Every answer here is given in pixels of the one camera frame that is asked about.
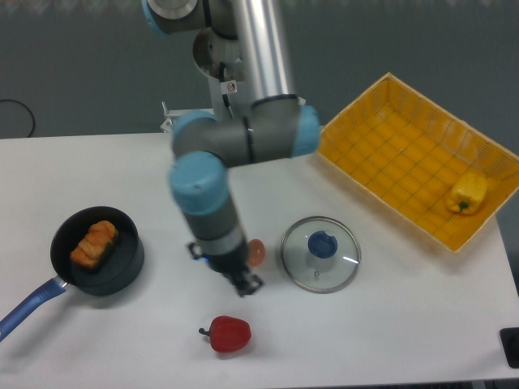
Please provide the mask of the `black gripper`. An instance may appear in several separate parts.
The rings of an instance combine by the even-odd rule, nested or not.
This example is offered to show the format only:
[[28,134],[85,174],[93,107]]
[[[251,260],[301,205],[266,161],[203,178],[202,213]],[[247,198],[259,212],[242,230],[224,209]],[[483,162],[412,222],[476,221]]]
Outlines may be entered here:
[[257,292],[264,282],[247,266],[248,245],[241,242],[231,251],[224,254],[207,254],[211,269],[222,274],[236,289],[240,297],[250,296]]

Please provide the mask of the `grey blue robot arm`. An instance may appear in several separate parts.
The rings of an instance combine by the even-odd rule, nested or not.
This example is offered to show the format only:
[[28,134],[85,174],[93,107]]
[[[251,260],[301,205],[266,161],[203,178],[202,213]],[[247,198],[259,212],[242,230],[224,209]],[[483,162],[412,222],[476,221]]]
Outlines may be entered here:
[[172,128],[169,186],[194,237],[191,253],[208,260],[240,296],[261,279],[247,266],[249,249],[227,173],[233,167],[312,153],[317,112],[294,87],[277,1],[145,1],[148,24],[163,34],[199,31],[194,53],[218,82],[212,112],[179,116]]

